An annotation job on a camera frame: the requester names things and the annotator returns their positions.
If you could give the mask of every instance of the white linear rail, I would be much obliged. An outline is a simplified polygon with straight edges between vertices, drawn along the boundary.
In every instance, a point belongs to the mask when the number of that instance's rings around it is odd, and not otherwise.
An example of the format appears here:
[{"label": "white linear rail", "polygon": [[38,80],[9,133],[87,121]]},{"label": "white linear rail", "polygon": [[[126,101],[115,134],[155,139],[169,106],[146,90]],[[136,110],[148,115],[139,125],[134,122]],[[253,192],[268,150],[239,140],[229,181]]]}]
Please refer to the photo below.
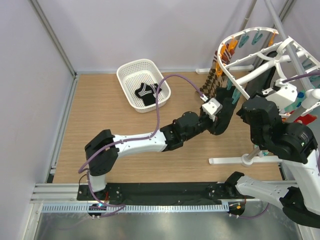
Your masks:
[{"label": "white linear rail", "polygon": [[[112,213],[118,207],[108,207],[106,210],[89,210],[92,204],[89,203],[46,203],[43,205],[42,213]],[[139,206],[127,205],[119,213],[200,213],[200,212],[228,212],[228,202],[217,205],[197,205],[197,206]]]},{"label": "white linear rail", "polygon": [[[230,35],[228,37],[226,37],[222,43],[219,45],[217,52],[220,53],[221,49],[224,45],[226,45],[228,43],[228,41],[232,40],[233,38],[237,39],[240,38],[242,35],[247,34],[248,32],[252,32],[252,31],[265,31],[265,32],[269,32],[269,33],[275,33],[275,34],[279,34],[278,31],[276,29],[270,28],[270,27],[251,27],[251,28],[247,28],[243,31],[237,32],[233,35]],[[235,87],[244,95],[244,97],[246,99],[249,99],[250,96],[249,94],[245,91],[244,87],[242,85],[248,83],[249,81],[253,80],[254,78],[256,78],[257,76],[259,76],[260,74],[262,74],[263,72],[267,71],[268,69],[272,68],[272,67],[276,67],[276,70],[279,74],[279,76],[281,77],[281,79],[287,79],[286,76],[284,75],[280,63],[282,62],[291,62],[291,58],[289,55],[284,55],[285,51],[286,51],[286,46],[288,44],[292,44],[297,52],[297,56],[299,58],[305,56],[306,58],[308,58],[313,64],[315,64],[316,69],[320,68],[320,62],[318,60],[316,60],[308,51],[306,51],[300,44],[298,44],[295,40],[293,40],[291,37],[288,37],[287,39],[285,39],[284,41],[275,43],[267,48],[263,48],[258,52],[255,52],[253,54],[250,54],[246,57],[243,57],[241,59],[237,59],[235,62],[232,62],[228,65],[224,65],[222,63],[222,59],[221,59],[221,55],[218,54],[217,55],[217,63],[219,64],[219,66],[221,67],[222,71],[227,75],[227,77],[232,81],[232,83],[235,85]],[[276,50],[278,52],[276,57],[267,57],[264,55],[264,53],[267,53],[269,51],[273,51]],[[233,76],[230,73],[230,68],[234,67],[235,65],[238,65],[242,62],[248,61],[250,59],[259,57],[261,59],[267,60],[268,62],[266,62],[265,64],[261,65],[260,67],[258,67],[257,69],[253,70],[252,72],[250,72],[249,74],[240,77],[236,80],[235,76]]]}]

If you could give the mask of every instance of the white laundry basket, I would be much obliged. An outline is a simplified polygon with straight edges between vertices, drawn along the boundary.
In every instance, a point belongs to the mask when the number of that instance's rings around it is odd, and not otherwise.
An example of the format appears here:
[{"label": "white laundry basket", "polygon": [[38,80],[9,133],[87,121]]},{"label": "white laundry basket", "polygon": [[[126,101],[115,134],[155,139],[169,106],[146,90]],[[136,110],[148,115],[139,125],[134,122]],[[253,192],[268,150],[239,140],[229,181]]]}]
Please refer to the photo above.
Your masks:
[{"label": "white laundry basket", "polygon": [[[141,83],[159,84],[164,78],[155,65],[149,59],[140,59],[122,65],[116,71],[119,83],[124,91],[126,99],[130,105],[139,113],[146,113],[156,109],[156,104],[145,106],[143,100],[138,98],[135,91],[140,88]],[[158,105],[162,107],[166,104],[171,95],[167,81],[161,85],[162,91],[158,95]]]}]

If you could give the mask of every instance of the wooden floor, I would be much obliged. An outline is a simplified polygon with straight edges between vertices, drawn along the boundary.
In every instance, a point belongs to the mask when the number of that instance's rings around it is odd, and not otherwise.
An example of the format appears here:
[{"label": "wooden floor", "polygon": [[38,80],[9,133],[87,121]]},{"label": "wooden floor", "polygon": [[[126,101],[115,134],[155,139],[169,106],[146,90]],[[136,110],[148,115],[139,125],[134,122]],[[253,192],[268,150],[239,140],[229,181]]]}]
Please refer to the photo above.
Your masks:
[{"label": "wooden floor", "polygon": [[[181,74],[199,87],[206,79],[205,74]],[[167,82],[171,97],[160,108],[160,126],[172,123],[186,111],[199,113],[202,104],[199,95],[184,80],[172,77]],[[53,182],[78,182],[80,175],[77,171],[86,160],[84,147],[101,130],[111,129],[113,134],[119,135],[142,134],[154,131],[156,123],[156,111],[138,113],[129,105],[115,74],[81,75]],[[259,180],[281,180],[276,163],[251,167],[208,163],[208,158],[240,157],[252,149],[249,126],[234,115],[222,135],[214,136],[206,131],[175,151],[146,152],[119,158],[107,174],[107,182],[225,181],[234,171]]]}]

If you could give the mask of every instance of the perforated basket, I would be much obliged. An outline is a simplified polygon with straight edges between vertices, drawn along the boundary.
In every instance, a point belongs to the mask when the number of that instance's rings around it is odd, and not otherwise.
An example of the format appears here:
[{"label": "perforated basket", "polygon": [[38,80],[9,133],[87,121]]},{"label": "perforated basket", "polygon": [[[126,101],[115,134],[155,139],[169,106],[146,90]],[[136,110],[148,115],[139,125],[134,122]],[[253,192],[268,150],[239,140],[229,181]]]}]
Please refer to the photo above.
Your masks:
[{"label": "perforated basket", "polygon": [[[140,88],[141,83],[159,84],[164,78],[155,65],[149,59],[140,59],[122,65],[116,71],[122,90],[130,105],[139,113],[146,113],[156,109],[156,104],[145,106],[143,100],[138,98],[135,91]],[[161,85],[162,91],[158,95],[158,105],[162,107],[166,104],[171,95],[170,87],[167,82]]]}]

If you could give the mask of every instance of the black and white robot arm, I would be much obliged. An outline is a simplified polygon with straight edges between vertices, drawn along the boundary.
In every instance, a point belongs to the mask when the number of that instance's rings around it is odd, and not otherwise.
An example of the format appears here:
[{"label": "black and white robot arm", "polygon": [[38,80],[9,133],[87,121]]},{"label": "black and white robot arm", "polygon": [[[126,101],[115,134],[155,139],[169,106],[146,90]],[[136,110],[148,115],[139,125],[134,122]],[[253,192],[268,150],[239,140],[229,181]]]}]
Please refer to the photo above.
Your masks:
[{"label": "black and white robot arm", "polygon": [[227,179],[227,186],[279,207],[300,225],[320,228],[319,150],[311,129],[282,122],[276,104],[263,97],[249,99],[237,114],[250,125],[252,142],[283,159],[298,187],[262,182],[240,172]]},{"label": "black and white robot arm", "polygon": [[202,104],[200,115],[187,111],[171,124],[161,127],[152,137],[149,137],[152,132],[113,135],[109,129],[101,131],[85,146],[87,160],[104,146],[116,144],[101,151],[89,162],[89,180],[93,192],[105,189],[106,174],[111,171],[118,158],[146,152],[173,151],[206,130],[214,134],[216,114],[221,109],[222,105],[215,98],[211,98]]}]

